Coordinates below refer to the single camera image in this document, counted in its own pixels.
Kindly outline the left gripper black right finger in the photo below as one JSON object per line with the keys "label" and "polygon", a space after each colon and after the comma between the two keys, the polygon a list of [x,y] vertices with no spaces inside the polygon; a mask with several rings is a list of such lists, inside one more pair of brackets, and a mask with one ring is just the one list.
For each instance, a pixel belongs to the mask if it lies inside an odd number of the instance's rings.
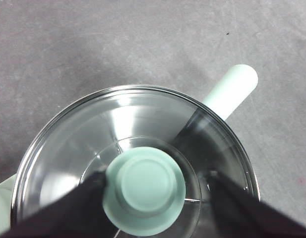
{"label": "left gripper black right finger", "polygon": [[224,174],[211,172],[210,203],[224,238],[306,238],[306,227],[259,201]]}

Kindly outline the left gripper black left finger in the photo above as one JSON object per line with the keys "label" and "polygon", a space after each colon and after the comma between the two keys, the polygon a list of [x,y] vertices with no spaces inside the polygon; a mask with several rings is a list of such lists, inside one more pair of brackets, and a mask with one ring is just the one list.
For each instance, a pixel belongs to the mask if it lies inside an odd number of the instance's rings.
{"label": "left gripper black left finger", "polygon": [[107,218],[102,200],[104,172],[95,172],[78,187],[3,234],[2,238],[113,238],[118,229]]}

